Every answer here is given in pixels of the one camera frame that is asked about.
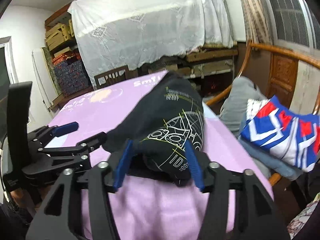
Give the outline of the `light blue folded garment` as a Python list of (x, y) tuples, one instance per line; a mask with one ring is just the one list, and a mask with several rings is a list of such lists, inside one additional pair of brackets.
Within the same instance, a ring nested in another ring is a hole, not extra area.
[(241, 136), (238, 137), (238, 141), (253, 159), (261, 162), (266, 168), (274, 170), (274, 172), (277, 172), (282, 177), (294, 181), (303, 174), (302, 170), (268, 154), (257, 146), (245, 141)]

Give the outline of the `pink printed bed sheet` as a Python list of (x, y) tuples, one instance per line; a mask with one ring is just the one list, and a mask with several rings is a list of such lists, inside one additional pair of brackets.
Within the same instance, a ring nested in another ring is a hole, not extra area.
[[(61, 126), (77, 122), (77, 131), (58, 137), (50, 147), (73, 146), (99, 132), (114, 129), (137, 102), (165, 75), (165, 72), (123, 81), (106, 89), (69, 101), (50, 122)], [(208, 107), (204, 108), (203, 151), (228, 170), (251, 169), (272, 193), (272, 187), (235, 136)], [(121, 239), (196, 239), (208, 196), (190, 184), (172, 183), (127, 176), (122, 187), (110, 195)]]

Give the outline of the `dark wooden chair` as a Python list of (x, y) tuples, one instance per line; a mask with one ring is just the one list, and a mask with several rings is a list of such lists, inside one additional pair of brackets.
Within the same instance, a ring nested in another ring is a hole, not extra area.
[(105, 88), (128, 79), (127, 65), (103, 72), (94, 77), (97, 89)]

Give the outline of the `blue red white garment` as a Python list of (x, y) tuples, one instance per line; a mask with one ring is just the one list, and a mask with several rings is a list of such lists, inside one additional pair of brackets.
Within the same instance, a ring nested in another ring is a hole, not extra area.
[(247, 101), (240, 138), (304, 172), (313, 170), (319, 152), (319, 115), (299, 115), (276, 96)]

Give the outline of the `tan cardboard boxes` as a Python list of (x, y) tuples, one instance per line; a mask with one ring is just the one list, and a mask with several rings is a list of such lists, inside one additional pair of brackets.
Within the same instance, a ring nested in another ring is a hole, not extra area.
[(46, 32), (45, 37), (46, 46), (52, 55), (76, 44), (70, 24), (57, 23)]

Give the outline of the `grey folded garment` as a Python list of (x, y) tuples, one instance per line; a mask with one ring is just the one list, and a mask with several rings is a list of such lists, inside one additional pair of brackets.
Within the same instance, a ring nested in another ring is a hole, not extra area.
[(248, 99), (265, 100), (257, 85), (247, 77), (237, 77), (232, 83), (228, 98), (220, 109), (219, 119), (237, 138), (240, 134), (240, 125), (245, 116)]

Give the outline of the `white lace cover cloth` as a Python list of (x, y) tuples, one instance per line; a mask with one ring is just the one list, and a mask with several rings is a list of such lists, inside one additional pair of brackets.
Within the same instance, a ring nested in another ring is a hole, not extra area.
[(91, 80), (205, 44), (233, 46), (224, 0), (74, 0), (68, 12)]

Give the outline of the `carved wooden door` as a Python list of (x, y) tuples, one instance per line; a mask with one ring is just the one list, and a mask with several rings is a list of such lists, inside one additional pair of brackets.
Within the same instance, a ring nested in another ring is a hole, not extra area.
[(275, 95), (283, 106), (290, 108), (296, 87), (297, 74), (297, 59), (272, 53), (266, 97), (270, 99)]

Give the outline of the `beige patterned curtain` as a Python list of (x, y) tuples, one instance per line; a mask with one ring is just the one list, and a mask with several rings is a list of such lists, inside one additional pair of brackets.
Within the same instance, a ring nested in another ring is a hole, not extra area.
[(268, 11), (264, 0), (241, 0), (244, 14), (246, 40), (273, 44)]

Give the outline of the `window with white frame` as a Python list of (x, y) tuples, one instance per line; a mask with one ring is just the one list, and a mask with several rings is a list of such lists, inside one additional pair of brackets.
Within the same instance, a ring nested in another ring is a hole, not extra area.
[(9, 85), (18, 83), (14, 65), (11, 36), (1, 37), (1, 100), (8, 95)]

